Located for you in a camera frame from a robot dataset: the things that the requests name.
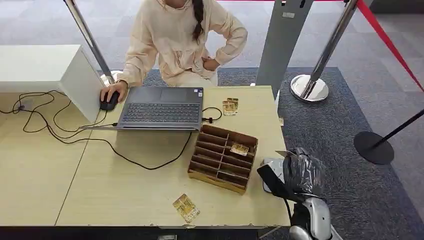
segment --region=white desk partition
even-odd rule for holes
[[[104,86],[81,45],[0,45],[0,93],[65,93],[90,121]]]

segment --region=braided hair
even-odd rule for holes
[[[200,35],[203,33],[203,0],[191,0],[193,2],[194,17],[197,20],[197,25],[193,31],[193,40],[198,41]]]

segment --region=woman's hand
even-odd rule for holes
[[[203,60],[203,68],[208,70],[208,71],[215,71],[220,64],[213,58],[201,58]]]
[[[105,94],[107,93],[106,102],[109,102],[111,100],[112,94],[114,94],[115,91],[119,93],[118,102],[119,103],[122,102],[122,100],[124,100],[124,97],[125,97],[125,95],[127,94],[127,91],[128,91],[127,82],[126,81],[119,81],[117,83],[114,83],[112,85],[104,87],[100,91],[100,100],[103,101],[104,98],[105,98]]]

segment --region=laptop touchpad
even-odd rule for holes
[[[162,89],[160,96],[161,102],[183,102],[187,98],[187,90],[185,88],[172,87]]]

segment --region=wire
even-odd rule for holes
[[[58,129],[60,129],[60,130],[62,130],[62,131],[64,131],[64,132],[67,132],[67,133],[76,133],[76,132],[78,132],[78,130],[79,130],[79,128],[77,128],[77,129],[75,129],[75,130],[66,130],[66,129],[63,129],[62,127],[60,127],[57,123],[56,123],[56,117],[58,116],[58,114],[59,113],[61,113],[63,110],[65,110],[67,107],[69,107],[70,105],[71,105],[71,103],[72,103],[72,101],[71,100],[69,100],[69,103],[64,107],[64,108],[62,108],[62,109],[60,109],[58,112],[56,112],[56,114],[53,116],[53,123],[54,123],[54,125],[58,128]],[[84,126],[81,126],[81,127],[92,127],[92,126],[94,126],[94,125],[97,125],[97,124],[100,124],[100,123],[102,123],[105,119],[106,119],[106,116],[107,116],[107,114],[108,114],[108,111],[106,111],[105,112],[105,114],[104,114],[104,117],[99,121],[99,122],[95,122],[95,123],[93,123],[93,124],[89,124],[89,125],[84,125]]]
[[[214,107],[214,106],[207,107],[207,108],[203,109],[201,112],[203,113],[204,111],[206,111],[208,109],[218,110],[219,111],[219,117],[216,118],[216,119],[213,119],[212,117],[208,117],[208,118],[202,117],[201,118],[202,121],[209,121],[209,123],[211,124],[213,121],[219,120],[223,116],[223,112],[221,111],[221,109]]]
[[[292,212],[290,211],[289,203],[287,202],[287,199],[283,198],[283,200],[285,203],[285,208],[287,208],[288,219],[290,220],[290,222],[292,222]]]
[[[53,102],[54,100],[55,100],[55,97],[51,94],[52,92],[56,92],[56,93],[59,93],[59,94],[61,94],[61,95],[64,95],[64,96],[66,96],[65,94],[63,94],[63,93],[61,93],[61,92],[58,92],[58,91],[56,91],[56,90],[52,90],[52,91],[48,91],[48,92],[27,92],[27,93],[22,93],[22,94],[20,94],[19,95],[19,99],[13,104],[13,107],[12,107],[12,110],[11,111],[2,111],[2,110],[0,110],[0,113],[3,113],[3,114],[18,114],[19,112],[27,112],[27,113],[30,113],[30,115],[29,115],[29,117],[28,117],[28,120],[26,121],[26,123],[25,123],[25,125],[24,125],[24,127],[22,128],[22,130],[24,131],[24,132],[26,132],[26,133],[37,133],[37,132],[40,132],[40,131],[42,131],[42,130],[44,130],[44,129],[46,129],[47,128],[47,130],[48,130],[48,132],[56,139],[56,140],[58,140],[59,142],[61,142],[61,143],[63,143],[63,144],[74,144],[74,143],[77,143],[77,142],[81,142],[81,141],[100,141],[100,142],[105,142],[105,143],[107,143],[108,145],[109,145],[109,147],[112,149],[112,151],[116,154],[116,155],[118,155],[118,156],[120,156],[121,158],[123,158],[123,159],[125,159],[125,160],[127,160],[128,162],[130,162],[130,163],[132,163],[132,164],[135,164],[135,165],[137,165],[137,166],[139,166],[139,167],[142,167],[142,168],[144,168],[144,169],[146,169],[146,170],[156,170],[156,169],[160,169],[160,168],[162,168],[162,167],[164,167],[164,166],[166,166],[166,165],[168,165],[168,164],[171,164],[171,163],[173,163],[173,162],[175,162],[179,157],[181,157],[181,155],[183,154],[183,152],[184,152],[184,150],[186,149],[186,146],[187,146],[187,144],[189,143],[189,141],[190,141],[190,138],[191,138],[191,136],[192,136],[192,132],[190,132],[190,134],[188,135],[188,139],[187,139],[187,141],[185,142],[185,144],[184,144],[184,146],[182,147],[182,150],[181,150],[181,152],[178,154],[178,156],[177,157],[175,157],[175,158],[173,158],[172,160],[170,160],[170,161],[167,161],[167,162],[165,162],[164,164],[161,164],[161,165],[159,165],[159,166],[156,166],[156,167],[147,167],[147,166],[144,166],[144,165],[142,165],[142,164],[140,164],[140,163],[138,163],[138,162],[135,162],[135,161],[132,161],[132,160],[130,160],[130,159],[128,159],[127,157],[125,157],[125,156],[123,156],[122,154],[120,154],[119,152],[117,152],[116,150],[115,150],[115,148],[112,146],[112,144],[109,142],[109,141],[107,141],[107,140],[105,140],[105,139],[100,139],[100,138],[81,138],[81,139],[77,139],[77,140],[74,140],[74,141],[71,141],[71,142],[66,142],[66,141],[64,141],[63,139],[69,139],[69,138],[72,138],[72,137],[74,137],[75,135],[77,135],[77,134],[79,134],[79,133],[81,133],[82,131],[84,131],[84,130],[86,130],[86,129],[83,129],[83,130],[81,130],[81,131],[78,131],[78,130],[65,130],[65,129],[63,129],[63,128],[61,128],[60,126],[58,126],[57,125],[57,123],[56,123],[56,121],[55,121],[55,117],[61,112],[61,111],[63,111],[64,109],[66,109],[67,107],[69,107],[69,105],[71,104],[71,101],[69,101],[69,103],[65,106],[65,107],[63,107],[61,110],[59,110],[55,115],[54,115],[54,117],[53,117],[53,122],[54,122],[54,124],[55,124],[55,126],[56,127],[58,127],[60,130],[62,130],[62,131],[65,131],[65,132],[69,132],[69,133],[75,133],[75,134],[73,134],[73,135],[71,135],[71,136],[67,136],[67,137],[61,137],[61,136],[59,136],[54,130],[53,130],[53,128],[52,128],[52,126],[50,126],[50,124],[49,124],[49,122],[47,121],[47,119],[44,117],[44,115],[43,114],[41,114],[39,111],[37,111],[36,109],[38,109],[39,107],[42,107],[42,106],[45,106],[45,105],[47,105],[47,104],[49,104],[49,103],[51,103],[51,102]],[[26,110],[26,109],[24,109],[23,108],[23,105],[22,105],[22,100],[23,99],[25,99],[25,98],[29,98],[29,97],[40,97],[40,96],[44,96],[44,95],[49,95],[52,99],[50,100],[50,101],[48,101],[48,102],[45,102],[45,103],[43,103],[43,104],[40,104],[40,105],[38,105],[38,106],[36,106],[36,107],[34,107],[34,109],[33,110]],[[38,115],[40,115],[41,116],[41,118],[44,120],[44,123],[45,123],[45,126],[43,127],[43,128],[41,128],[41,129],[38,129],[38,130],[34,130],[34,131],[28,131],[28,130],[26,130],[26,127],[27,127],[27,125],[28,125],[28,123],[30,122],[30,120],[31,120],[31,117],[33,116],[33,114],[34,113],[36,113],[36,114],[38,114]],[[91,126],[94,126],[94,127],[106,127],[106,126],[114,126],[114,123],[112,123],[112,124],[105,124],[105,125],[97,125],[97,126],[95,126],[96,124],[99,124],[99,123],[101,123],[101,122],[103,122],[104,120],[105,120],[105,118],[106,118],[106,115],[107,115],[107,111],[106,111],[106,113],[104,114],[104,117],[103,117],[103,119],[101,120],[101,121],[99,121],[99,122],[97,122],[97,123],[94,123],[94,124],[90,124],[90,125],[84,125],[83,127],[91,127]]]

